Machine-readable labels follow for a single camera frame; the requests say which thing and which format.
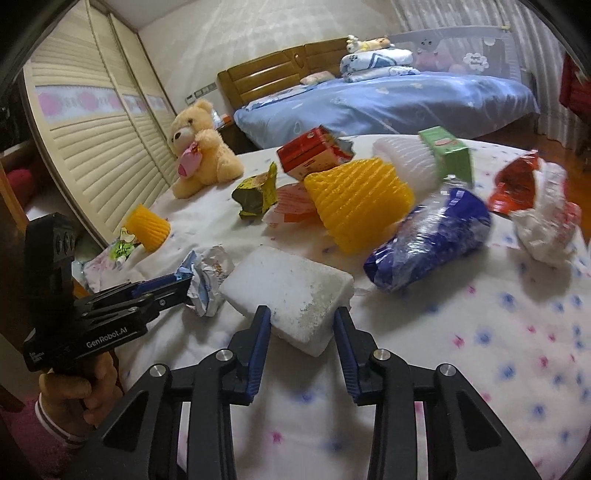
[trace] white bedspread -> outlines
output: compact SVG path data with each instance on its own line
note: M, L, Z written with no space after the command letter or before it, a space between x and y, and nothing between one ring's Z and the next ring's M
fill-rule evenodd
M369 157L377 135L355 139L357 158ZM492 179L521 151L468 141L476 192L486 197ZM274 150L242 156L246 175L261 173ZM376 291L362 270L365 256L345 257L322 225L272 230L238 218L229 186L189 200L162 195L152 210L172 233L148 255L132 253L121 271L101 273L101 287L172 273L192 248L221 244L239 262L258 245L303 255L355 277L352 317L382 348L409 364L434 368L451 362L476 387L515 436L544 480L559 478L584 444L591 424L591 305L589 258L580 233L578 256L552 270L518 248L512 224L495 216L488 247L455 260L402 292ZM292 179L279 175L278 185ZM164 362L172 368L199 362L225 347L246 320L227 303L200 319L179 306L164 312L143 338L118 349L129 388ZM417 404L420 478L427 476L421 404ZM185 465L187 412L179 438ZM240 479L356 480L366 476L374 408L355 407L347 395L336 348L312 358L272 336L261 390L254 403L232 407Z

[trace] green carton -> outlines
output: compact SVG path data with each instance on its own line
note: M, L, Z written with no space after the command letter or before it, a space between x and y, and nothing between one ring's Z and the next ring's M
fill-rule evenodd
M470 149L461 140L443 127L429 128L418 134L435 155L442 180L448 175L455 175L470 188L474 186Z

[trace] blue plastic bag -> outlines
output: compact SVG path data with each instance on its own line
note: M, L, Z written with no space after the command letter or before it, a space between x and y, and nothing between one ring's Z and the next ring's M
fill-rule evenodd
M405 287L486 241L491 214L480 198L457 185L444 183L365 261L366 275L380 290Z

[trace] sliding wardrobe door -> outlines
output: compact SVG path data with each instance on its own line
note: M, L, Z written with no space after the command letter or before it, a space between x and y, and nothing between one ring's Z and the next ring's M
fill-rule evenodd
M166 137L170 125L173 123L175 113L160 86L160 82L154 73L152 64L145 54L138 35L123 25L123 23L113 15L110 15L109 18L115 28L115 33L119 39L121 50L138 82L139 89L148 101L148 108L154 114L158 125Z
M170 151L166 137L159 129L137 87L123 52L119 48L111 22L106 15L94 7L89 7L89 14L90 25L95 34L99 52L115 89L124 100L124 108L129 113L131 123L137 130L144 147L154 159L160 173L169 184L172 184L177 178L176 158Z
M66 200L87 230L106 245L128 212L150 206L172 183L138 134L121 77L122 96L105 67L79 2L41 43L24 68L24 87L35 140Z

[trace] red cardboard box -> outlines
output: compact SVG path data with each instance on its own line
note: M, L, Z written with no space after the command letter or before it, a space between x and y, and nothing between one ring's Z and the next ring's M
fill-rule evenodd
M353 158L353 142L333 135L320 125L277 150L283 171L298 181L308 173L330 170Z

